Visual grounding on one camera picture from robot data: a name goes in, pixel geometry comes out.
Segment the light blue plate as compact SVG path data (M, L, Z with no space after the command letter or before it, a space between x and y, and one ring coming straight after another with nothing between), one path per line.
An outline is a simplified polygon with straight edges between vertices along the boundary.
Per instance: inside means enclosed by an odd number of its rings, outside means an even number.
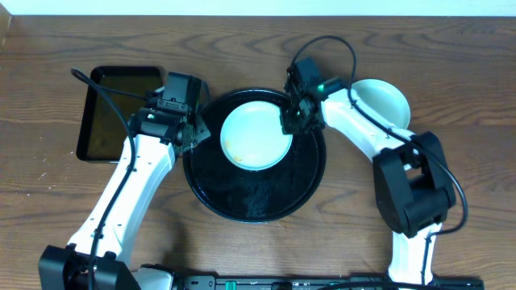
M283 133L280 116L280 107L268 101L250 101L232 110L220 131L225 157L248 171L279 163L293 142L292 135Z
M363 79L355 82L352 88L379 115L399 128L408 128L410 105L397 87L379 79Z

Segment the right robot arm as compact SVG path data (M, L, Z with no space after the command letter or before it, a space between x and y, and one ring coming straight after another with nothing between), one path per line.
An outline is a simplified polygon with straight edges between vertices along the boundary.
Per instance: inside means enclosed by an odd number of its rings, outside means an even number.
M285 83L290 103L282 110L288 133L329 126L347 137L372 162L377 208L393 231L388 275L398 284L429 285L431 260L443 222L456 204L443 148L427 132L408 129L410 107L390 83L339 78Z

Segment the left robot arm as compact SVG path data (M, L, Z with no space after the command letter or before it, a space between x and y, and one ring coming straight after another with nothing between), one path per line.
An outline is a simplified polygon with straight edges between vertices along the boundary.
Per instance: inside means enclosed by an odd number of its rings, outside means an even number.
M161 266L130 271L150 202L179 155L210 137L196 109L142 108L125 123L118 165L98 203L66 247L48 246L38 269L44 289L172 289Z

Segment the light blue plate top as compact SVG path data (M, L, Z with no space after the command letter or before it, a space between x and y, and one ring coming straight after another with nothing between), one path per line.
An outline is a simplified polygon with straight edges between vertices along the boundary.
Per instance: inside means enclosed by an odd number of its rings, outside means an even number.
M352 88L379 115L399 128L408 128L410 105L397 87L379 79L363 79L355 82Z

